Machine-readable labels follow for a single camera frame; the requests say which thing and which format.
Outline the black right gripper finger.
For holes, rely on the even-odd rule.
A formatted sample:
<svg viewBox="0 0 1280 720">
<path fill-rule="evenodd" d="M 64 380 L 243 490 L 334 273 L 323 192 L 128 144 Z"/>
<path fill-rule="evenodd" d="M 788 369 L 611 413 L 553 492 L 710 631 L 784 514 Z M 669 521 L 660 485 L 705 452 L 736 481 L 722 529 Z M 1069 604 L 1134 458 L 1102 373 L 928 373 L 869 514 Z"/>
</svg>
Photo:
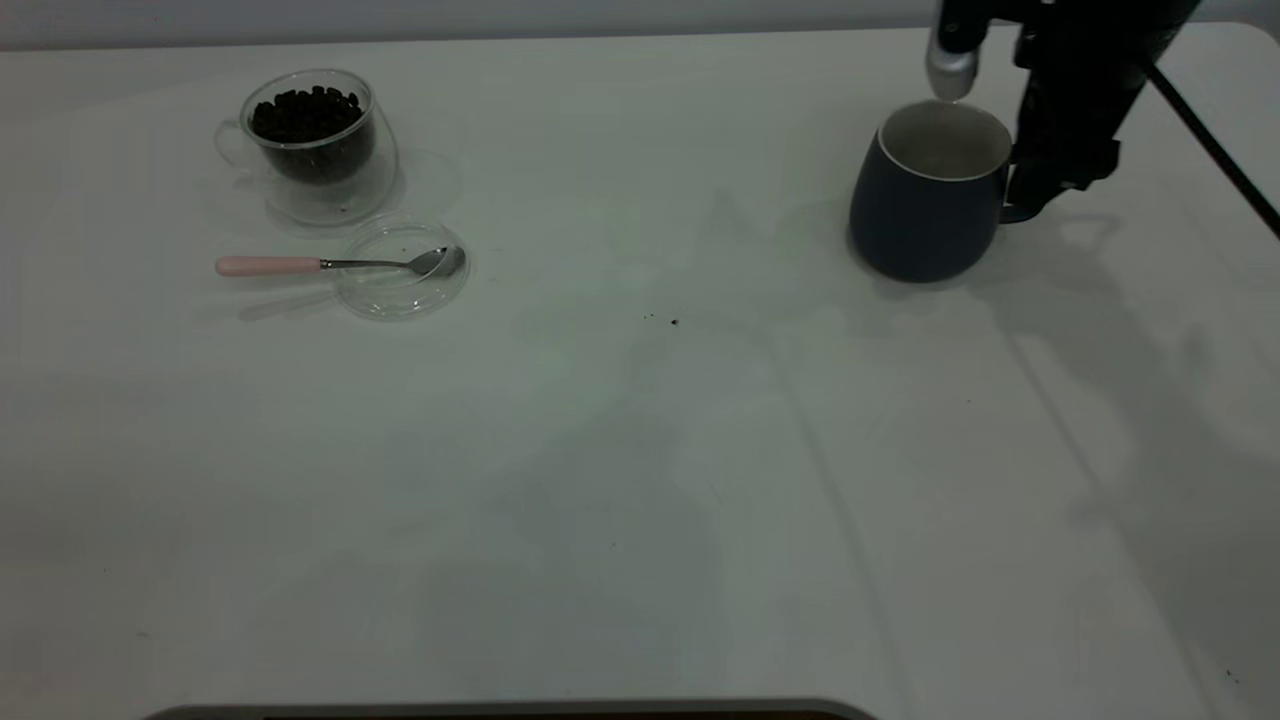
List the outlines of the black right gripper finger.
<svg viewBox="0 0 1280 720">
<path fill-rule="evenodd" d="M 1119 165 L 1120 142 L 1079 142 L 1062 151 L 1060 188 L 1085 191 L 1107 179 Z"/>
<path fill-rule="evenodd" d="M 1044 90 L 1027 90 L 1018 114 L 1004 223 L 1028 222 L 1061 193 L 1055 170 L 1057 122 Z"/>
</svg>

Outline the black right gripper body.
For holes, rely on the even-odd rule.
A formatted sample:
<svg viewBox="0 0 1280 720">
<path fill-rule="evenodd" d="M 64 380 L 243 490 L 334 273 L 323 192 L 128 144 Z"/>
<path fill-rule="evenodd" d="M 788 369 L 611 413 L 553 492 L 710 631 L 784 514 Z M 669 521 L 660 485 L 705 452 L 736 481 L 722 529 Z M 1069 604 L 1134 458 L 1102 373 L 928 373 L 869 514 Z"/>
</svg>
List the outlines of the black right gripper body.
<svg viewBox="0 0 1280 720">
<path fill-rule="evenodd" d="M 1018 150 L 1068 151 L 1114 141 L 1158 60 L 1198 1 L 1020 1 L 1014 61 L 1028 70 Z"/>
</svg>

